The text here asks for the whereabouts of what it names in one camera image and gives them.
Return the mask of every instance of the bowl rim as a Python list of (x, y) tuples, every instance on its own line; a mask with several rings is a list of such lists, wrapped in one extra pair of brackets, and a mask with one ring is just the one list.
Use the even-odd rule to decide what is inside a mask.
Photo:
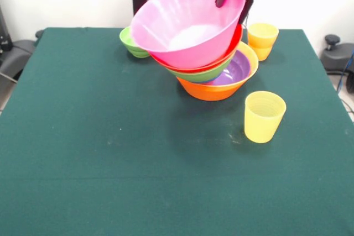
[(224, 64), (227, 64), (227, 62), (231, 62), (232, 59), (234, 58), (235, 54), (236, 54), (237, 50), (234, 49), (229, 55), (228, 57), (226, 58), (226, 60), (224, 62), (222, 62), (221, 64), (213, 67), (212, 69), (208, 69), (208, 70), (205, 70), (205, 71), (202, 71), (202, 72), (196, 72), (196, 73), (184, 73), (184, 72), (178, 72), (178, 71), (174, 71), (174, 70), (171, 70), (171, 69), (168, 69), (168, 71), (170, 71), (171, 73), (175, 74), (180, 74), (180, 75), (184, 75), (184, 76), (197, 76), (197, 75), (204, 75), (204, 74), (207, 74), (207, 73), (210, 73), (212, 71), (215, 71), (215, 70), (218, 70), (221, 66), (223, 66)]
[[(233, 59), (235, 58), (237, 52), (239, 52), (239, 53), (242, 55), (242, 57), (247, 60), (247, 63), (248, 63), (247, 65), (248, 65), (248, 67), (249, 67), (249, 70), (248, 70), (247, 75), (246, 75), (243, 79), (240, 80), (240, 81), (243, 81), (243, 80), (245, 80), (245, 79), (251, 74), (251, 68), (252, 68), (252, 67), (251, 67), (251, 62), (249, 61), (248, 57), (247, 57), (243, 52), (241, 52), (240, 50), (236, 50), (234, 56), (232, 57), (232, 60), (230, 61), (230, 64), (232, 63)], [(213, 85), (213, 84), (205, 84), (205, 85), (210, 85), (210, 86), (214, 86), (214, 87), (216, 87), (216, 86), (217, 86), (217, 87), (223, 86), (223, 85)]]
[(252, 48), (249, 47), (249, 45), (247, 45), (246, 43), (244, 43), (244, 42), (242, 42), (242, 41), (240, 41), (240, 42), (238, 43), (237, 48), (238, 48), (239, 45), (244, 46), (245, 48), (249, 48), (249, 49), (250, 49), (249, 52), (250, 52), (251, 54), (253, 54), (253, 56), (254, 56), (254, 58), (255, 58), (255, 61), (256, 61), (256, 67), (254, 68), (254, 70), (251, 71), (251, 73), (249, 73), (249, 75), (248, 75), (246, 78), (244, 78), (243, 80), (237, 81), (237, 82), (235, 82), (235, 83), (227, 84), (227, 85), (205, 85), (205, 84), (200, 84), (200, 83), (193, 83), (193, 82), (190, 82), (190, 81), (188, 81), (188, 80), (184, 80), (183, 78), (178, 78), (178, 77), (177, 77), (177, 79), (178, 79), (178, 80), (179, 80), (179, 79), (182, 79), (184, 82), (191, 83), (192, 85), (202, 86), (202, 87), (204, 87), (204, 88), (215, 88), (215, 87), (224, 88), (224, 87), (230, 87), (230, 89), (232, 89), (232, 88), (233, 88), (234, 86), (236, 86), (236, 85), (242, 85), (242, 84), (244, 84), (244, 83), (245, 83), (246, 81), (248, 81), (251, 77), (253, 77), (253, 75), (257, 72), (258, 67), (259, 67), (259, 60), (258, 60), (258, 56), (257, 56), (256, 52), (254, 52), (254, 51), (252, 50)]
[(163, 67), (169, 69), (169, 70), (172, 70), (172, 71), (175, 71), (175, 72), (178, 72), (178, 73), (186, 73), (186, 74), (196, 74), (196, 73), (199, 73), (199, 72), (204, 72), (204, 71), (208, 71), (210, 69), (214, 69), (216, 68), (217, 66), (220, 66), (221, 64), (223, 64), (227, 59), (228, 59), (228, 56), (231, 55), (232, 53), (235, 53), (236, 50), (237, 50), (237, 46), (238, 44), (241, 42), (242, 40), (242, 36), (243, 36), (243, 28), (242, 28), (242, 24), (237, 24), (236, 28), (235, 28), (235, 33), (238, 33), (237, 35), (237, 42), (236, 42), (236, 45), (233, 47), (233, 49), (228, 53), (226, 54), (228, 51), (229, 51), (229, 48), (230, 46), (227, 48), (225, 54), (223, 54), (222, 58), (219, 58), (217, 59), (216, 61), (206, 65), (206, 66), (201, 66), (201, 67), (198, 67), (196, 69), (179, 69), (177, 67), (172, 67), (172, 66), (169, 66), (168, 64), (166, 64), (165, 62), (163, 62), (160, 58), (154, 56), (154, 55), (151, 55), (151, 57), (157, 62), (159, 63), (160, 65), (162, 65)]
[[(253, 97), (254, 95), (259, 95), (259, 94), (267, 94), (267, 95), (271, 95), (274, 98), (278, 99), (281, 104), (282, 104), (282, 111), (280, 113), (278, 113), (276, 116), (262, 116), (258, 113), (255, 113), (253, 110), (251, 110), (251, 108), (249, 107), (248, 102), (250, 101), (251, 97)], [(274, 119), (278, 119), (280, 117), (282, 117), (284, 115), (284, 113), (287, 111), (287, 103), (285, 102), (285, 100), (278, 94), (271, 92), (271, 91), (254, 91), (251, 92), (249, 95), (247, 95), (246, 99), (244, 100), (244, 105), (245, 108), (247, 108), (253, 115), (260, 117), (262, 119), (269, 119), (269, 120), (274, 120)]]
[[(131, 25), (134, 23), (134, 19), (136, 17), (138, 17), (138, 15), (140, 15), (140, 13), (143, 12), (143, 9), (144, 9), (144, 6), (149, 2), (149, 1), (152, 1), (152, 0), (147, 0), (140, 8), (139, 10), (137, 11), (137, 13), (134, 15), (133, 19), (132, 19), (132, 23)], [(211, 39), (215, 38), (216, 36), (220, 35), (221, 33), (225, 32), (226, 29), (228, 29), (232, 24), (235, 23), (235, 21), (239, 20), (240, 18), (240, 15), (242, 13), (242, 10), (243, 8), (241, 8), (238, 12), (237, 12), (237, 15), (233, 18), (233, 20), (227, 25), (225, 26), (219, 33), (217, 34), (214, 34), (213, 36), (209, 37), (208, 39), (205, 39), (203, 42), (197, 44), (197, 45), (201, 45), (201, 44), (204, 44), (208, 41), (210, 41)], [(197, 46), (197, 45), (193, 45), (193, 46), (189, 46), (189, 47), (186, 47), (186, 48), (182, 48), (182, 49), (175, 49), (175, 50), (151, 50), (151, 49), (148, 49), (146, 47), (144, 47), (143, 45), (139, 45), (138, 42), (136, 42), (135, 40), (135, 37), (134, 37), (134, 30), (131, 31), (131, 38), (133, 39), (133, 41), (143, 50), (146, 50), (146, 51), (149, 51), (149, 53), (173, 53), (173, 52), (178, 52), (178, 51), (184, 51), (184, 50), (187, 50), (187, 49), (190, 49), (194, 46)]]
[(130, 32), (130, 28), (131, 28), (130, 26), (125, 27), (125, 28), (123, 28), (123, 29), (121, 30), (121, 32), (119, 33), (119, 38), (120, 38), (120, 40), (122, 41), (122, 43), (124, 43), (124, 44), (126, 44), (126, 42), (125, 42), (125, 40), (123, 39), (123, 34), (126, 33), (127, 31)]

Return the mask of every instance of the cup rim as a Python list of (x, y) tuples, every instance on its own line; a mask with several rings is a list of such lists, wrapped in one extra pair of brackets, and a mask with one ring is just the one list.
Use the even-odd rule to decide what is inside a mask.
[[(273, 29), (276, 30), (277, 33), (276, 33), (276, 34), (271, 34), (271, 35), (262, 35), (262, 36), (259, 36), (258, 34), (254, 33), (254, 32), (252, 31), (252, 26), (254, 26), (254, 25), (267, 25), (267, 26), (271, 26), (271, 27), (273, 27)], [(278, 29), (275, 25), (270, 24), (270, 23), (257, 22), (257, 23), (253, 23), (251, 26), (248, 27), (247, 33), (251, 33), (253, 36), (258, 37), (258, 38), (274, 38), (274, 37), (277, 37), (277, 36), (278, 36), (278, 34), (279, 34), (279, 29)]]
[[(261, 116), (259, 115), (258, 113), (255, 113), (254, 111), (252, 111), (250, 109), (250, 107), (248, 106), (247, 104), (247, 101), (249, 101), (249, 97), (254, 95), (254, 94), (258, 94), (258, 93), (267, 93), (267, 94), (271, 94), (273, 96), (275, 96), (276, 98), (278, 98), (282, 104), (283, 104), (283, 110), (281, 111), (281, 113), (277, 114), (276, 116)], [(247, 95), (245, 101), (244, 101), (244, 106), (245, 108), (247, 108), (252, 114), (254, 114), (255, 116), (257, 117), (261, 117), (262, 119), (274, 119), (274, 118), (280, 118), (284, 115), (284, 113), (287, 111), (287, 103), (285, 102), (285, 100), (283, 98), (281, 98), (281, 96), (279, 96), (278, 94), (274, 93), (274, 92), (271, 92), (271, 91), (254, 91), (252, 93), (250, 93), (249, 95)]]

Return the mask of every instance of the orange bowl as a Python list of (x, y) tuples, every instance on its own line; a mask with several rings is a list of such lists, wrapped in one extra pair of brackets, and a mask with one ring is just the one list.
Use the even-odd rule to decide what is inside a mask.
[(249, 63), (251, 64), (251, 72), (248, 77), (243, 80), (232, 84), (213, 86), (191, 83), (179, 77), (177, 77), (177, 79), (182, 84), (186, 92), (197, 99), (202, 99), (204, 101), (220, 101), (222, 99), (229, 98), (258, 70), (258, 57), (252, 48), (250, 48), (247, 44), (240, 42), (237, 45), (237, 50), (246, 55)]

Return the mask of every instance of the yellow cup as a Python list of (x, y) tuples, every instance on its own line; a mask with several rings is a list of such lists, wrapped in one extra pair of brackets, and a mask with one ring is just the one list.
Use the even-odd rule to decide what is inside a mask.
[(269, 91), (256, 91), (247, 96), (245, 105), (246, 137), (256, 143), (270, 141), (287, 110), (284, 100)]
[(278, 34), (278, 28), (268, 23), (254, 23), (248, 28), (248, 45), (256, 52), (260, 61), (267, 59)]
[(251, 45), (248, 45), (248, 46), (251, 47), (253, 49), (253, 51), (257, 54), (259, 61), (264, 61), (265, 59), (267, 59), (268, 55), (270, 54), (270, 52), (272, 51), (272, 48), (273, 48), (273, 47), (256, 48)]

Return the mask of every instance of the red bowl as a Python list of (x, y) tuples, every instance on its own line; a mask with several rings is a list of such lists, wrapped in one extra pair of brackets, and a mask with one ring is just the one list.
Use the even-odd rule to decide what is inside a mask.
[(233, 53), (236, 48), (238, 43), (241, 41), (242, 39), (242, 33), (243, 33), (243, 29), (242, 29), (242, 25), (238, 24), (236, 26), (235, 32), (233, 34), (232, 40), (230, 42), (230, 45), (228, 46), (226, 52), (224, 53), (224, 55), (222, 57), (219, 57), (218, 59), (216, 59), (214, 62), (206, 65), (206, 66), (202, 66), (202, 67), (198, 67), (196, 69), (179, 69), (176, 67), (172, 67), (168, 64), (166, 64), (164, 61), (162, 61), (161, 59), (157, 58), (156, 56), (151, 55), (151, 57), (153, 59), (155, 59), (155, 61), (157, 63), (159, 63), (160, 65), (166, 67), (167, 69), (171, 69), (173, 71), (176, 72), (182, 72), (182, 73), (198, 73), (198, 72), (203, 72), (203, 71), (207, 71), (209, 69), (213, 69), (214, 67), (222, 64), (225, 60), (227, 60), (230, 57), (230, 54)]

